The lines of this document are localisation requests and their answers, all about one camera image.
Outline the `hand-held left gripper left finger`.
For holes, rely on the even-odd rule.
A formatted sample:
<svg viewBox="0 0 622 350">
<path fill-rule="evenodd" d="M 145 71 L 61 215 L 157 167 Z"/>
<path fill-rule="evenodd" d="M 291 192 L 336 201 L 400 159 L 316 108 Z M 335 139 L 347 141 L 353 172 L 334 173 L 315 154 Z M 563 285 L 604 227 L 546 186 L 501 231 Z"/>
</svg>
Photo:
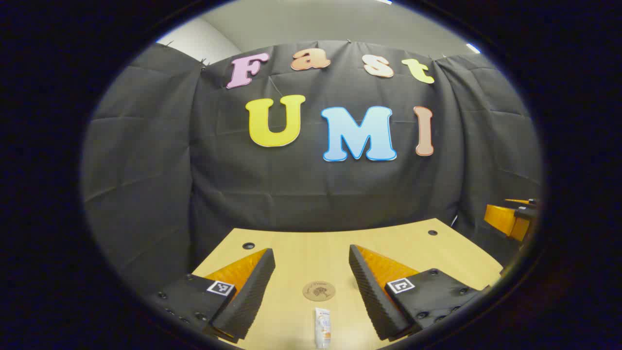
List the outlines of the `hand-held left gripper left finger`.
<svg viewBox="0 0 622 350">
<path fill-rule="evenodd" d="M 146 283 L 145 300 L 178 337 L 236 344 L 247 338 L 275 268 L 271 248 L 213 252 L 189 271 Z"/>
</svg>

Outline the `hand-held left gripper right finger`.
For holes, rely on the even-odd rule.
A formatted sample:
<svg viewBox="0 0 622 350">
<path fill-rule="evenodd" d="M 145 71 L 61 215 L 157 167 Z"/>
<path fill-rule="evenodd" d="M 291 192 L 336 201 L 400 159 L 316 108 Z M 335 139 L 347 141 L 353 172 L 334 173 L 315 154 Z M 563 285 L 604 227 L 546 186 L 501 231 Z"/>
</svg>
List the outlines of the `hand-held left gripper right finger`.
<svg viewBox="0 0 622 350">
<path fill-rule="evenodd" d="M 381 340 L 395 341 L 431 327 L 482 293 L 440 269 L 418 272 L 360 245 L 349 246 L 348 261 Z"/>
</svg>

